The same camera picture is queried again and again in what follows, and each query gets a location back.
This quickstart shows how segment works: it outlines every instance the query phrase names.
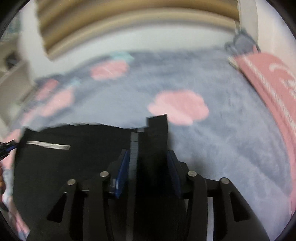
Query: black frame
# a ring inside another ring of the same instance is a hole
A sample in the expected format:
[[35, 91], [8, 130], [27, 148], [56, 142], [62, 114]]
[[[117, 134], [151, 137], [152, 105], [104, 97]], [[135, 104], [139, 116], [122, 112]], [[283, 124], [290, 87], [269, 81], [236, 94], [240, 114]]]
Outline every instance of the black frame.
[[[296, 2], [292, 0], [266, 0], [273, 6], [286, 22], [290, 31], [296, 39]], [[8, 24], [29, 0], [0, 0], [0, 37], [3, 35]], [[3, 241], [20, 241], [7, 224], [0, 212], [0, 236]], [[276, 241], [296, 240], [296, 213], [292, 216], [282, 233]]]

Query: metal pin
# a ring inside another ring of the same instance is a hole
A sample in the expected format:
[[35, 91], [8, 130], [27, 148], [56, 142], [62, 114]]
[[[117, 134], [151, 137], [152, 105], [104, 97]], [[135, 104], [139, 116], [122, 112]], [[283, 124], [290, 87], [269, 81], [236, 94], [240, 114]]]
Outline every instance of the metal pin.
[[70, 185], [70, 186], [74, 185], [75, 183], [76, 183], [75, 179], [70, 179], [70, 180], [67, 181], [67, 184]]
[[101, 177], [108, 177], [109, 176], [109, 172], [103, 171], [103, 172], [100, 173], [100, 176]]
[[229, 179], [228, 178], [221, 178], [221, 182], [223, 183], [223, 184], [228, 184], [230, 181], [229, 181]]
[[187, 175], [190, 177], [196, 177], [197, 173], [195, 171], [189, 171], [189, 172], [187, 172]]

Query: blue object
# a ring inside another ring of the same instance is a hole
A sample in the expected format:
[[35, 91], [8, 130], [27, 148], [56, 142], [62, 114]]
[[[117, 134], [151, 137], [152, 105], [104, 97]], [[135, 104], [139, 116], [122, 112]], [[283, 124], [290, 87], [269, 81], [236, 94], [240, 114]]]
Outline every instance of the blue object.
[[129, 151], [126, 151], [122, 159], [122, 163], [116, 178], [115, 197], [119, 198], [126, 179], [128, 178], [128, 166], [129, 166]]
[[6, 149], [7, 152], [12, 151], [13, 149], [17, 148], [17, 145], [10, 146]]
[[111, 58], [113, 60], [124, 60], [127, 63], [131, 63], [132, 61], [134, 61], [134, 57], [131, 56], [128, 52], [114, 52], [110, 54]]
[[173, 162], [173, 158], [172, 158], [170, 152], [168, 152], [168, 154], [167, 154], [167, 162], [168, 162], [168, 170], [170, 173], [170, 178], [171, 178], [171, 181], [173, 184], [175, 194], [178, 198], [180, 198], [181, 197], [181, 182], [180, 182], [180, 178], [179, 178], [176, 166]]

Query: blue gripper pad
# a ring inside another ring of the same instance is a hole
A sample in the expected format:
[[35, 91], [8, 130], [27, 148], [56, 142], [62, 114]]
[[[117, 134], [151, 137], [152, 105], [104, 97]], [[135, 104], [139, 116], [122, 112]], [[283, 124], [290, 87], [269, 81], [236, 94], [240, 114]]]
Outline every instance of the blue gripper pad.
[[177, 197], [181, 197], [181, 182], [177, 171], [176, 163], [179, 162], [173, 150], [167, 153], [168, 170], [170, 173], [170, 178], [172, 180], [173, 188]]
[[112, 162], [108, 167], [111, 175], [109, 193], [119, 198], [126, 179], [128, 178], [129, 151], [123, 149], [117, 161]]
[[116, 198], [120, 197], [123, 187], [124, 187], [124, 184], [125, 184], [125, 181], [128, 178], [129, 160], [130, 160], [129, 151], [126, 151], [124, 154], [119, 172], [118, 172], [117, 179], [116, 179], [116, 191], [115, 191]]
[[10, 151], [12, 151], [12, 150], [15, 149], [15, 148], [17, 148], [17, 144], [12, 145], [12, 146], [9, 146], [9, 147], [6, 149], [6, 151], [7, 151], [7, 152], [10, 152]]

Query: pink pillow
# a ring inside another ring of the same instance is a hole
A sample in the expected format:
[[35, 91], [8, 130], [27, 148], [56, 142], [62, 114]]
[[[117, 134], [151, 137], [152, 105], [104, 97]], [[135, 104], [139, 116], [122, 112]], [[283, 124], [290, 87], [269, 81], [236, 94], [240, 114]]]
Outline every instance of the pink pillow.
[[291, 164], [292, 212], [296, 210], [296, 77], [277, 57], [253, 53], [234, 58], [270, 109], [283, 135]]

